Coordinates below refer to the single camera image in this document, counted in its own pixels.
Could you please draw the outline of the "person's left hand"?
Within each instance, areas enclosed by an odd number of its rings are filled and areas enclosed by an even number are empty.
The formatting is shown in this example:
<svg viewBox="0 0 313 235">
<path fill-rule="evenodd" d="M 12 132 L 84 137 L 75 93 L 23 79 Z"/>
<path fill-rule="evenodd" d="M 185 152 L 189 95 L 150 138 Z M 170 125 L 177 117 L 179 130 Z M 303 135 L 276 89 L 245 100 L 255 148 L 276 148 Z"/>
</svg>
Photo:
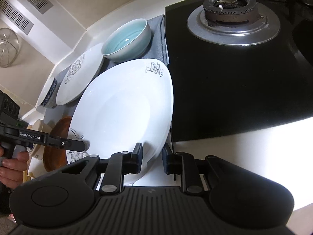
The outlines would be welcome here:
<svg viewBox="0 0 313 235">
<path fill-rule="evenodd" d="M 23 172 L 28 168 L 29 154 L 19 152 L 15 159 L 5 159 L 0 170 L 1 183 L 8 188 L 16 189 L 23 182 Z"/>
</svg>

